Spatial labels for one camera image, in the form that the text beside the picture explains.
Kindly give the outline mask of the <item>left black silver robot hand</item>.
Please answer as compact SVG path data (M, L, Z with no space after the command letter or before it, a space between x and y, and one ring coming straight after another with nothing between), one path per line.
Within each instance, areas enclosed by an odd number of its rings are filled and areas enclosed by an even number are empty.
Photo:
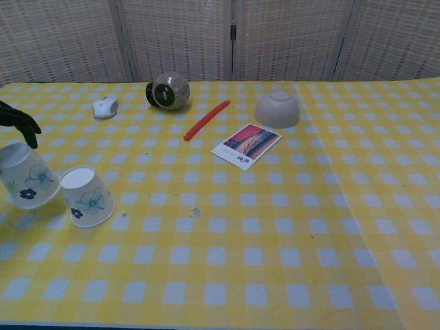
M36 135L42 134L41 128L34 118L25 112L22 112L2 100L1 104L1 126L14 127L23 135L27 145L32 149L38 148Z

